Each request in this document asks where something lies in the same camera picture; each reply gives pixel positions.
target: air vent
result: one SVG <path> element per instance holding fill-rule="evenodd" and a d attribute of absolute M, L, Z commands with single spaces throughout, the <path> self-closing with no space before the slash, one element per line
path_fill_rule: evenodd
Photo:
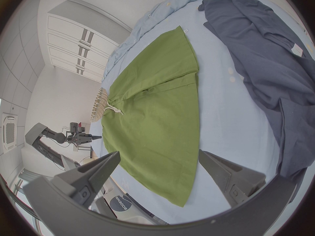
<path fill-rule="evenodd" d="M 18 116 L 2 114 L 2 142 L 4 153 L 17 146 Z"/>

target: light blue bed sheet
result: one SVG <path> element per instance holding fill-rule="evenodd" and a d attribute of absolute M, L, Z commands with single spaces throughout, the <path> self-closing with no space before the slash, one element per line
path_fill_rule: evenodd
<path fill-rule="evenodd" d="M 270 6 L 305 45 L 313 44 L 304 30 L 286 12 L 267 0 Z M 266 174 L 275 175 L 279 147 L 268 120 L 250 98 L 242 78 L 234 69 L 227 47 L 206 27 L 202 0 L 190 2 L 172 13 L 142 38 L 120 59 L 102 82 L 107 92 L 124 68 L 160 34 L 181 26 L 191 42 L 199 62 L 200 148 L 225 159 Z M 90 133 L 102 134 L 100 121 L 91 124 Z M 107 154 L 101 139 L 92 142 L 98 156 Z M 210 217 L 230 208 L 223 194 L 198 164 L 191 195 L 182 207 L 149 191 L 119 165 L 113 179 L 144 208 L 167 223 L 177 224 Z"/>

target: round logo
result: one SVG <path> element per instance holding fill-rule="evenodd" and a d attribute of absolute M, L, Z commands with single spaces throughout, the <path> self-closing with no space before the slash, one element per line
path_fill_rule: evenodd
<path fill-rule="evenodd" d="M 132 201 L 125 195 L 116 196 L 111 199 L 109 206 L 115 211 L 128 210 L 132 205 Z"/>

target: woven basket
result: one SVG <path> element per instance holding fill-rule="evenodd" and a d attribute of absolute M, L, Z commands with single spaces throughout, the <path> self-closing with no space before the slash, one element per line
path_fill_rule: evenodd
<path fill-rule="evenodd" d="M 94 101 L 92 114 L 91 114 L 91 122 L 96 122 L 102 118 L 104 114 L 104 109 L 107 105 L 108 95 L 104 88 L 100 88 L 97 93 L 96 99 Z"/>

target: garment label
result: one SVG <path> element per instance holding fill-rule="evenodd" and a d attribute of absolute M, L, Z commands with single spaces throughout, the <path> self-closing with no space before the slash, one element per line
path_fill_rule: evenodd
<path fill-rule="evenodd" d="M 295 54 L 295 55 L 298 55 L 300 57 L 302 57 L 302 54 L 303 54 L 303 50 L 301 47 L 299 47 L 297 44 L 294 44 L 294 47 L 291 49 L 292 52 Z"/>

